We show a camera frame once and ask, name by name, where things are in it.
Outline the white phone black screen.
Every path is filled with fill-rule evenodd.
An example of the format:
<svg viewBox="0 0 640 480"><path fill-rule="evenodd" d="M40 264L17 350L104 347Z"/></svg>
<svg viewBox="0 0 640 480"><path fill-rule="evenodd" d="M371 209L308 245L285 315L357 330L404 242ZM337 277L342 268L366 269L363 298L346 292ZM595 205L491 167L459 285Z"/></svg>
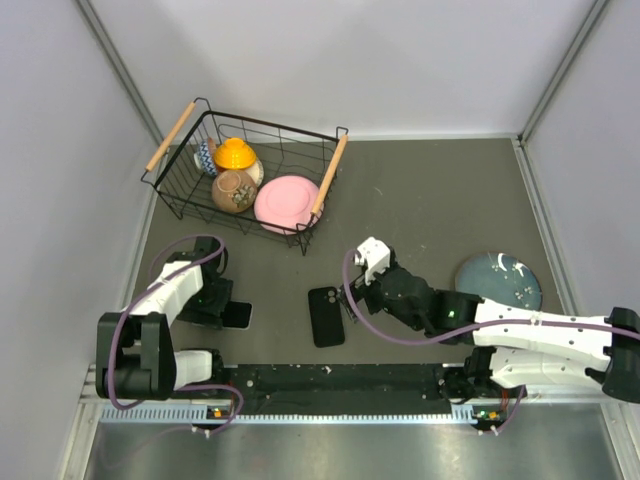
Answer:
<svg viewBox="0 0 640 480"><path fill-rule="evenodd" d="M222 312L224 329L246 330L250 326L253 306L249 302L230 301Z"/></svg>

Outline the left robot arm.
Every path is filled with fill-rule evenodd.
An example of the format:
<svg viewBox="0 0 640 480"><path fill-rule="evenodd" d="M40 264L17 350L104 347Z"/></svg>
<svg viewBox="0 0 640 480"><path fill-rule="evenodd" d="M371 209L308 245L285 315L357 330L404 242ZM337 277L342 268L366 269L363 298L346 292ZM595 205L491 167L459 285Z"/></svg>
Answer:
<svg viewBox="0 0 640 480"><path fill-rule="evenodd" d="M118 410L194 387L212 397L226 387L217 350L177 352L172 342L170 327L180 314L216 322L230 297L232 283L221 278L228 260L224 241L214 235L191 238L192 250L170 254L145 291L98 321L96 392Z"/></svg>

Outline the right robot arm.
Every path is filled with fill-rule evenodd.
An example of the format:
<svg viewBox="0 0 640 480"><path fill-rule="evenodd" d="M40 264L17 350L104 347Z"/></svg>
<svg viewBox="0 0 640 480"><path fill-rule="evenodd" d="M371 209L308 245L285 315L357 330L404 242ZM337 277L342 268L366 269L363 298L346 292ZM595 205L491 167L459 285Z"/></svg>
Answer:
<svg viewBox="0 0 640 480"><path fill-rule="evenodd" d="M431 288L394 264L352 281L342 266L343 293L355 317L363 297L370 313L383 311L414 331L420 345L473 346L467 384L487 396L500 386L595 386L628 403L639 401L639 315L615 307L605 316L563 316L527 310L456 291Z"/></svg>

